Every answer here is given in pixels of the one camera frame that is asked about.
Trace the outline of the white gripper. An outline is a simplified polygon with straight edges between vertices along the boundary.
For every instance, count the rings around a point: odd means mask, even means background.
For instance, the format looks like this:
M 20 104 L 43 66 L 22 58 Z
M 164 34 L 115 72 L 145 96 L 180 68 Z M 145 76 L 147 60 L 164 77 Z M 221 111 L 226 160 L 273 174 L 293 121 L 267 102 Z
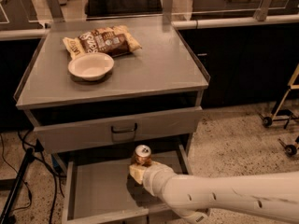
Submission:
M 130 176 L 154 197 L 161 198 L 166 182 L 176 175 L 172 168 L 157 161 L 151 162 L 148 169 L 145 166 L 131 164 Z

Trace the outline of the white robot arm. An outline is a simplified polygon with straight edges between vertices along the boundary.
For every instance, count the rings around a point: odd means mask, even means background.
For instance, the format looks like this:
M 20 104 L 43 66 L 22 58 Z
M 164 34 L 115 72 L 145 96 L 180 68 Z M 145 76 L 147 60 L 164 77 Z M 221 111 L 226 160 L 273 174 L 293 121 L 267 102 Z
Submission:
M 129 166 L 131 177 L 191 224 L 208 217 L 210 208 L 230 210 L 299 224 L 299 173 L 200 177 L 178 175 L 154 162 Z

